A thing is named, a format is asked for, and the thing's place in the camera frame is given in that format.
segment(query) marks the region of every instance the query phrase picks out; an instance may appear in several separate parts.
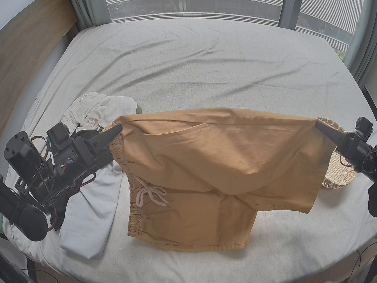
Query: gray-green curtain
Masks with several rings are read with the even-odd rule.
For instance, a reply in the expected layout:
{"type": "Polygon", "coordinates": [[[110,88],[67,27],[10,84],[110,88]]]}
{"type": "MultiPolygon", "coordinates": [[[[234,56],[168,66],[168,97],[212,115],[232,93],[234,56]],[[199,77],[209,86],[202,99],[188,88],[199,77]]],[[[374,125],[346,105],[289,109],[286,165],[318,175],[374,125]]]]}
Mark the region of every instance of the gray-green curtain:
{"type": "Polygon", "coordinates": [[[364,0],[363,9],[350,47],[343,59],[361,89],[370,70],[376,66],[377,0],[364,0]]]}
{"type": "Polygon", "coordinates": [[[106,0],[71,0],[78,18],[78,30],[111,23],[106,0]]]}

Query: wicker basket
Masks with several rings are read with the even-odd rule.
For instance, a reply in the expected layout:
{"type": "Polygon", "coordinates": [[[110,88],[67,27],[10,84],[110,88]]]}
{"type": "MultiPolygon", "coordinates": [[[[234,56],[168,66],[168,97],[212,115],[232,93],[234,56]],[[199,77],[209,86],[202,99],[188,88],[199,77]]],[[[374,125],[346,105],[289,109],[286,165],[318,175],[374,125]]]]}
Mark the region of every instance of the wicker basket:
{"type": "MultiPolygon", "coordinates": [[[[318,119],[324,121],[334,129],[344,132],[344,129],[333,120],[327,119],[326,117],[318,117],[318,119]]],[[[356,172],[354,171],[353,167],[342,166],[342,164],[339,162],[339,158],[340,155],[334,151],[331,155],[326,177],[322,182],[324,187],[339,189],[348,185],[355,178],[356,172]]],[[[349,164],[344,158],[342,159],[342,162],[344,164],[349,164]]]]}

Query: corrugated facade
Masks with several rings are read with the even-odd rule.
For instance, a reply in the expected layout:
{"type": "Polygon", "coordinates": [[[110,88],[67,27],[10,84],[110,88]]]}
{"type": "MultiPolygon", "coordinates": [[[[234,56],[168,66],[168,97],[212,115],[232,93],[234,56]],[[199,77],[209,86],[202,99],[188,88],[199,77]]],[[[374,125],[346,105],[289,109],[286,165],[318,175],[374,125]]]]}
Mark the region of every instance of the corrugated facade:
{"type": "MultiPolygon", "coordinates": [[[[283,3],[283,0],[106,1],[114,22],[150,18],[203,17],[268,25],[277,25],[283,3]]],[[[346,51],[362,5],[363,0],[303,0],[296,30],[323,37],[333,47],[346,51]]]]}

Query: wooden headboard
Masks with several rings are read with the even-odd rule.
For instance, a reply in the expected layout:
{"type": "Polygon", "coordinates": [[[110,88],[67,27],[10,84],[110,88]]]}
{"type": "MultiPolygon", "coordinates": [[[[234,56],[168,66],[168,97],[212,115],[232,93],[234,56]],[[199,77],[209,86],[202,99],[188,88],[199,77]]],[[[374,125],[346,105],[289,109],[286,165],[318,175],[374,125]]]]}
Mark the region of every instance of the wooden headboard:
{"type": "Polygon", "coordinates": [[[35,0],[0,30],[0,135],[22,89],[76,22],[70,0],[35,0]]]}

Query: mattress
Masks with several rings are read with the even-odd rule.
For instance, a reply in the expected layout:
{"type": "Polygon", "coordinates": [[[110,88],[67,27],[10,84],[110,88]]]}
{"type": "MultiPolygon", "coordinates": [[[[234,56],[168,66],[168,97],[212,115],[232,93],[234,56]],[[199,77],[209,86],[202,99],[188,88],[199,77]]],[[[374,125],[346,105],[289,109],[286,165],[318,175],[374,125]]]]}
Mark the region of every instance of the mattress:
{"type": "MultiPolygon", "coordinates": [[[[129,21],[80,32],[39,92],[26,120],[45,135],[79,96],[130,96],[143,113],[232,107],[327,117],[354,130],[376,125],[355,80],[322,38],[289,29],[215,19],[129,21]]],[[[369,143],[377,142],[376,133],[369,143]]],[[[6,184],[16,175],[9,169],[6,184]]],[[[104,255],[84,260],[60,248],[59,232],[29,241],[5,223],[33,260],[85,282],[290,282],[324,270],[377,232],[367,209],[371,182],[322,188],[309,214],[258,212],[249,245],[238,251],[164,251],[127,236],[129,186],[121,185],[104,255]]]]}

